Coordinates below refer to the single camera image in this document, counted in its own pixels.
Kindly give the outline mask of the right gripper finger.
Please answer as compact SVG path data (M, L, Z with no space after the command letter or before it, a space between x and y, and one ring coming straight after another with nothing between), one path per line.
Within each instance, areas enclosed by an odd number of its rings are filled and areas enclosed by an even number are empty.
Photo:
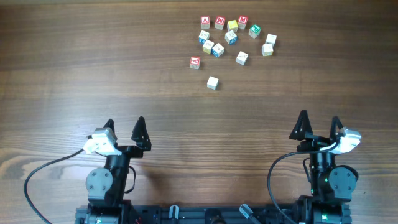
M331 128L330 128L330 135L329 135L331 142L335 142L337 140L340 129L342 129L342 128L343 128L343 125L342 125L339 117L334 116L331 121Z
M289 139L306 140L313 134L307 110L302 110L298 116L296 125L294 126Z

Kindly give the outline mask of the white yellow-sided block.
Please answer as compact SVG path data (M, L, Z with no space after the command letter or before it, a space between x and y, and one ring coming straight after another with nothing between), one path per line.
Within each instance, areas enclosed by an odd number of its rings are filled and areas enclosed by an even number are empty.
M214 46L214 43L212 41L205 40L202 49L205 53L211 54L213 46Z
M271 56L274 52L272 44L264 44L262 46L262 55L263 56Z

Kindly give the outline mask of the plain white tower base block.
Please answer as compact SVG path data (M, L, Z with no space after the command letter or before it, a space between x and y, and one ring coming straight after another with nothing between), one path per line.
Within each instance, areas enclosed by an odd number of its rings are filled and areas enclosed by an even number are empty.
M218 86L218 82L219 82L218 78L210 76L208 81L207 81L207 87L212 89L212 90L215 90L217 88L217 86Z

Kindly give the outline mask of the white blue-sided block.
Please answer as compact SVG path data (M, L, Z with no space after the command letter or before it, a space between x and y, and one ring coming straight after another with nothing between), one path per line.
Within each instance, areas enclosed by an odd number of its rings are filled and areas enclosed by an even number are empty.
M210 33L202 30L198 36L198 40L200 43L204 44L210 38Z
M224 47L220 44L217 43L215 44L212 49L211 49L211 53L215 56L215 57L220 57L223 53L224 53Z
M224 37L229 45L234 44L238 39L236 33L233 30L230 30L229 32L225 33Z

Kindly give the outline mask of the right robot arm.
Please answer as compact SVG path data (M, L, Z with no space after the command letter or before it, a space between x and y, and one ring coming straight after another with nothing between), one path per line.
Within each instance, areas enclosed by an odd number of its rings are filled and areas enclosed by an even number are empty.
M289 138L300 141L297 152L309 155L305 172L311 185L311 195L302 195L294 203L293 221L351 223L348 203L359 174L350 166L336 165L335 157L351 152L360 144L359 131L343 126L335 116L328 137L314 135L307 110L302 110Z

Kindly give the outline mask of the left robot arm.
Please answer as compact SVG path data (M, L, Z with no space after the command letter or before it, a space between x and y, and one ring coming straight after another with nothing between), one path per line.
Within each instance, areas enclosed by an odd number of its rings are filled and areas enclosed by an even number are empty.
M142 222L131 201L124 199L124 194L134 190L134 187L126 189L127 176L130 171L134 171L130 160L142 158L144 152L150 151L152 147L144 117L138 118L132 130L131 139L135 145L119 146L117 139L112 119L88 136L83 150L87 154L100 154L106 161L104 167L94 169L88 174L85 182L88 206L76 211L75 223Z

